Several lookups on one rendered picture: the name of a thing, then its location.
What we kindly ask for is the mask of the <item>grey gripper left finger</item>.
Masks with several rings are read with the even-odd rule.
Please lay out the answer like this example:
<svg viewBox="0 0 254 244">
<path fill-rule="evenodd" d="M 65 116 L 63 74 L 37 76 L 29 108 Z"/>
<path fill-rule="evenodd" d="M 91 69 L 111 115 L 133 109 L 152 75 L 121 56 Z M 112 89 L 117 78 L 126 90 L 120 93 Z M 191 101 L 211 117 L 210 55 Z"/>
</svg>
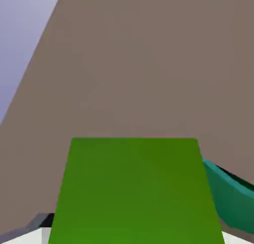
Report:
<svg viewBox="0 0 254 244">
<path fill-rule="evenodd" d="M 39 213 L 25 227 L 0 235 L 0 244 L 48 244 L 54 213 Z"/>
</svg>

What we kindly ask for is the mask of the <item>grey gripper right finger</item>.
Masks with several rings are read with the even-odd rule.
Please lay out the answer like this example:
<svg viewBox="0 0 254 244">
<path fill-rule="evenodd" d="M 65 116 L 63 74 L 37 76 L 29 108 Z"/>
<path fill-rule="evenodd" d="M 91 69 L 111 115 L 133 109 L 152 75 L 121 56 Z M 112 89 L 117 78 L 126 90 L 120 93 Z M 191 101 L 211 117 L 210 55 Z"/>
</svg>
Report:
<svg viewBox="0 0 254 244">
<path fill-rule="evenodd" d="M 227 232 L 222 232 L 225 244 L 251 244 L 249 241 L 236 237 Z"/>
</svg>

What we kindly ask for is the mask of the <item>small green cube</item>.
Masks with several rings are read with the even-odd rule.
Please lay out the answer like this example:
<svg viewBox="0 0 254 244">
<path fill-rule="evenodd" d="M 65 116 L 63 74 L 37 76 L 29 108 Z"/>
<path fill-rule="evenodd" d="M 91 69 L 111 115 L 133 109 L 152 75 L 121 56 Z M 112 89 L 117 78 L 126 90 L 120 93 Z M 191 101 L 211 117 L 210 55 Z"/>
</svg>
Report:
<svg viewBox="0 0 254 244">
<path fill-rule="evenodd" d="M 225 244 L 194 138 L 74 138 L 49 244 Z"/>
</svg>

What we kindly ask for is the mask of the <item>large teal box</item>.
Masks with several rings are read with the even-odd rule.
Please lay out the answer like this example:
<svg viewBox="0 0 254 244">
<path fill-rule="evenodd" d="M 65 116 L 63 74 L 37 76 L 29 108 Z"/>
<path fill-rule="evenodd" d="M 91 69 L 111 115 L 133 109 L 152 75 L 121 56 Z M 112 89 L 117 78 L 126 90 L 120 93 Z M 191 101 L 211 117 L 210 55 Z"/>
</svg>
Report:
<svg viewBox="0 0 254 244">
<path fill-rule="evenodd" d="M 231 228 L 254 235 L 254 184 L 203 159 L 218 216 Z"/>
</svg>

